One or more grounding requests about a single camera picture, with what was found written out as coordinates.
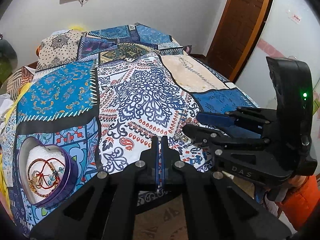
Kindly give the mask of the orange sleeve forearm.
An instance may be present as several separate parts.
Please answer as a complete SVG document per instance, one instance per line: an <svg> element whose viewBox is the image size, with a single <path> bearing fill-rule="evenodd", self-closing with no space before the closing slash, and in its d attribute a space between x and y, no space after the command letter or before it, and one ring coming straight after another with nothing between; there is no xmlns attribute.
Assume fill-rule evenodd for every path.
<svg viewBox="0 0 320 240"><path fill-rule="evenodd" d="M315 175L295 176L287 181L289 189L281 202L267 198L261 204L267 211L277 215L283 211L295 230L300 230L319 202L319 189Z"/></svg>

